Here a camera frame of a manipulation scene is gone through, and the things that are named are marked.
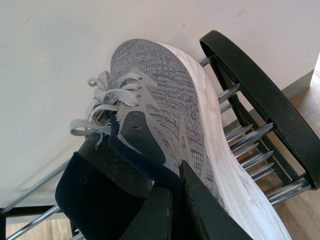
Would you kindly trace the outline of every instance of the gray knit sneaker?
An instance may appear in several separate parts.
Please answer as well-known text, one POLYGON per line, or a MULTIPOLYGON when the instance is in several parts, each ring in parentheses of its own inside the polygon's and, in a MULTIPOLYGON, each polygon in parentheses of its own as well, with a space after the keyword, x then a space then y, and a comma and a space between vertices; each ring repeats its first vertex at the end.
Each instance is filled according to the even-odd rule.
POLYGON ((110 70, 112 76, 105 72, 89 81, 99 89, 89 122, 72 122, 71 133, 96 132, 103 139, 111 126, 101 124, 100 115, 115 114, 123 144, 177 175, 182 160, 187 161, 252 238, 290 239, 268 199, 232 154, 213 83, 193 58, 168 45, 133 39, 116 49, 110 70))

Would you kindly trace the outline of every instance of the metal rod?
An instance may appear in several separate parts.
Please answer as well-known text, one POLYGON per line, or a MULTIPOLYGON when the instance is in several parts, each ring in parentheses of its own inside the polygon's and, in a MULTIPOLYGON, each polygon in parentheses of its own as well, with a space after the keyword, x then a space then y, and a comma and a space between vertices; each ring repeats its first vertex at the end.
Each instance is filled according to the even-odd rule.
POLYGON ((223 114, 225 111, 227 111, 228 109, 230 109, 232 107, 232 105, 230 103, 228 103, 227 105, 225 105, 223 108, 220 108, 220 113, 223 114))
POLYGON ((230 138, 231 135, 234 135, 235 132, 239 131, 240 129, 242 129, 242 126, 237 126, 235 129, 231 130, 230 132, 226 133, 224 136, 225 136, 225 139, 228 139, 230 138))
POLYGON ((268 158, 270 158, 272 155, 274 154, 274 151, 268 151, 266 153, 259 153, 258 155, 250 158, 249 160, 245 161, 244 163, 241 164, 241 166, 247 170, 249 168, 252 168, 253 166, 267 160, 268 158))
POLYGON ((265 166, 259 168, 258 170, 252 172, 252 173, 250 174, 250 177, 251 177, 251 178, 254 178, 255 176, 259 175, 260 173, 262 173, 262 172, 268 170, 269 168, 271 168, 273 165, 275 165, 274 162, 268 163, 267 165, 265 165, 265 166))
POLYGON ((26 226, 24 226, 19 231, 15 232, 14 234, 9 236, 5 240, 17 239, 22 234, 24 234, 25 232, 29 231, 30 229, 32 229, 33 227, 35 227, 36 225, 38 225, 39 223, 43 222, 45 219, 47 219, 48 217, 50 217, 51 215, 53 215, 53 214, 55 214, 55 213, 57 213, 59 211, 60 211, 60 207, 59 206, 54 206, 54 207, 50 208, 44 214, 42 214, 41 216, 37 217, 35 220, 31 221, 26 226))
POLYGON ((249 146, 246 146, 240 150, 238 150, 238 152, 234 155, 236 158, 242 156, 243 154, 246 154, 247 152, 253 150, 254 148, 256 148, 259 145, 259 142, 255 142, 254 144, 251 144, 249 146))
POLYGON ((209 63, 210 63, 210 59, 208 57, 205 57, 205 58, 201 59, 200 62, 199 62, 201 67, 204 67, 204 66, 208 65, 209 63))
POLYGON ((263 174, 261 174, 261 175, 259 175, 259 176, 257 176, 257 177, 254 177, 254 178, 252 178, 252 179, 253 179, 253 181, 258 181, 259 179, 262 179, 263 177, 269 175, 270 173, 272 173, 272 172, 274 172, 274 171, 275 171, 275 170, 272 168, 272 169, 270 169, 269 171, 265 171, 263 174))
POLYGON ((311 189, 311 184, 303 177, 267 195, 271 205, 283 202, 295 195, 311 189))
POLYGON ((250 132, 249 134, 245 135, 244 137, 240 138, 237 142, 235 142, 232 146, 230 146, 231 151, 234 153, 239 149, 242 149, 245 146, 248 146, 261 137, 267 135, 269 132, 272 131, 274 124, 268 123, 259 127, 257 130, 250 132))
POLYGON ((27 192, 25 192, 24 194, 22 194, 21 196, 19 196, 15 201, 13 201, 11 204, 9 204, 6 208, 4 208, 1 211, 1 214, 6 214, 7 212, 9 212, 11 209, 14 208, 14 206, 16 206, 18 203, 20 203, 23 199, 25 199, 26 197, 28 197, 30 194, 32 194, 36 189, 38 189, 39 187, 41 187, 42 185, 44 185, 46 182, 48 182, 49 180, 53 179, 55 176, 57 176, 59 173, 61 173, 64 169, 66 169, 68 163, 69 163, 70 159, 68 161, 66 161, 65 163, 63 163, 61 166, 59 166, 58 168, 56 168, 53 172, 51 172, 49 175, 47 175, 46 177, 44 177, 42 180, 40 180, 37 184, 35 184, 34 186, 32 186, 27 192))
POLYGON ((72 238, 70 238, 69 240, 83 240, 85 239, 85 236, 83 236, 81 233, 73 236, 72 238))
POLYGON ((241 135, 245 134, 246 132, 248 132, 250 129, 252 129, 252 124, 248 125, 248 126, 244 126, 241 129, 239 129, 238 131, 236 131, 233 135, 229 136, 226 139, 227 143, 230 143, 232 140, 237 139, 238 137, 240 137, 241 135))
POLYGON ((232 97, 234 94, 236 94, 240 90, 240 83, 235 84, 233 87, 225 90, 218 96, 219 104, 223 103, 225 100, 232 97))

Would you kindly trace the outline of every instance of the sneaker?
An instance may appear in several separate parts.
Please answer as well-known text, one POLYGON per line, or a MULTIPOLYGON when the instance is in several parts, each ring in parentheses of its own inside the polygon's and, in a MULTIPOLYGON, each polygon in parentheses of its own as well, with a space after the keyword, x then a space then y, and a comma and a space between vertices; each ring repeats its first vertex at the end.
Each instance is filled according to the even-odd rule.
MULTIPOLYGON (((116 88, 118 87, 117 83, 113 83, 111 80, 110 73, 106 71, 102 72, 97 79, 93 77, 88 79, 89 86, 96 87, 93 101, 86 111, 85 119, 76 119, 70 123, 70 132, 75 136, 85 136, 85 141, 77 152, 81 157, 100 170, 123 191, 139 198, 146 198, 151 191, 152 181, 108 146, 110 112, 100 110, 108 106, 101 104, 104 102, 100 99, 104 98, 101 96, 113 84, 116 88)), ((111 109, 116 110, 117 107, 112 105, 111 109)))
POLYGON ((88 111, 90 121, 72 122, 71 133, 96 132, 102 139, 112 128, 121 144, 114 144, 112 136, 110 147, 127 161, 136 153, 131 165, 150 178, 158 176, 142 163, 150 161, 179 176, 185 160, 253 239, 290 239, 268 199, 232 154, 213 82, 193 58, 172 46, 133 39, 116 49, 110 72, 112 76, 103 74, 104 84, 89 81, 98 89, 88 111), (111 116, 111 123, 101 124, 101 114, 111 116), (89 129, 79 131, 81 127, 89 129))

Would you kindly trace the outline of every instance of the dark navy fabric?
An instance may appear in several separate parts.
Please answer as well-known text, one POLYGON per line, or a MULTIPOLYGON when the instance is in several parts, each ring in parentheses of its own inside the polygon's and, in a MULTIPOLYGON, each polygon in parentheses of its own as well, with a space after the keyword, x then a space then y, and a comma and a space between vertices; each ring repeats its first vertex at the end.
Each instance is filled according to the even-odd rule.
POLYGON ((110 116, 110 123, 111 134, 108 140, 109 147, 147 178, 150 178, 156 183, 159 183, 172 191, 172 239, 186 239, 186 214, 184 211, 185 193, 184 185, 179 176, 155 160, 147 158, 123 144, 117 137, 120 126, 114 115, 110 116))
POLYGON ((76 152, 55 199, 86 240, 119 239, 145 201, 120 189, 76 152))

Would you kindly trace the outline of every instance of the wooden floor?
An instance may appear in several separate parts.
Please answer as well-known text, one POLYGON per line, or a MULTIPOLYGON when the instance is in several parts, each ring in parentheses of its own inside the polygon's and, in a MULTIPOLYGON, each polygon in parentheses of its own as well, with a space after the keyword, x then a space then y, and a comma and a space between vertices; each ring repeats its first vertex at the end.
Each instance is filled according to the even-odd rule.
MULTIPOLYGON (((320 137, 320 78, 314 76, 308 90, 291 102, 320 137)), ((272 173, 257 181, 262 189, 279 186, 280 181, 272 173)), ((275 206, 293 240, 320 239, 320 190, 305 191, 275 206)), ((25 223, 7 225, 7 236, 19 230, 25 223)), ((67 240, 71 237, 67 219, 47 220, 25 233, 19 240, 67 240)))

